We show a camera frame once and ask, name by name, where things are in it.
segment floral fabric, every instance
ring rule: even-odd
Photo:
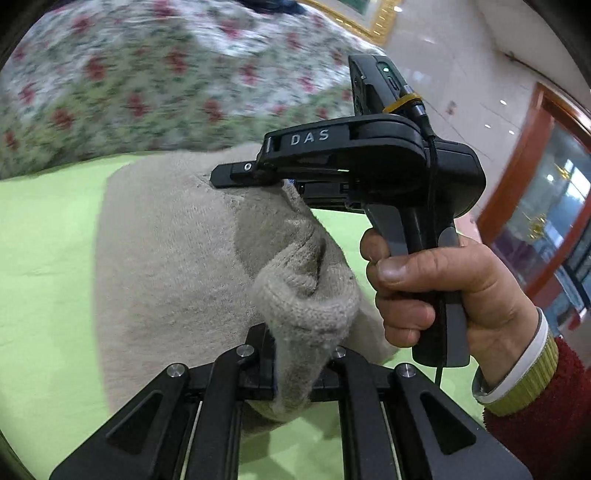
[[[86,0],[49,12],[0,72],[0,179],[352,115],[347,55],[381,51],[305,8]]]

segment hand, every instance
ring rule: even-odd
[[[468,344],[490,387],[517,363],[538,327],[538,311],[503,262],[485,245],[460,235],[460,248],[435,248],[390,257],[373,229],[361,239],[367,277],[384,319],[388,342],[415,345],[435,320],[431,305],[409,297],[425,291],[462,292]]]

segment green fabric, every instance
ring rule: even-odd
[[[105,180],[137,155],[106,158],[0,182],[0,429],[37,480],[107,418],[92,326],[96,218]],[[362,215],[316,212],[364,291]],[[400,352],[391,365],[411,359]],[[476,365],[448,370],[443,389],[473,417]],[[423,368],[431,377],[433,369]],[[245,442],[241,480],[342,479],[336,404],[314,406]]]

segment wrist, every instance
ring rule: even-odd
[[[473,354],[490,388],[496,387],[513,369],[538,329],[540,314],[531,301],[502,327],[489,331],[486,348]]]

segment metal bolt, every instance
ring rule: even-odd
[[[182,377],[185,371],[183,364],[172,364],[166,369],[166,373],[169,377]]]
[[[417,369],[411,364],[400,364],[396,367],[398,375],[404,378],[411,378],[417,374]]]
[[[341,347],[339,345],[337,348],[335,348],[335,351],[333,352],[332,357],[334,359],[343,358],[346,354],[347,354],[347,350],[345,350],[343,347]]]
[[[241,356],[243,358],[251,356],[254,352],[255,348],[252,345],[248,345],[247,343],[236,348],[236,353],[238,354],[238,356]]]

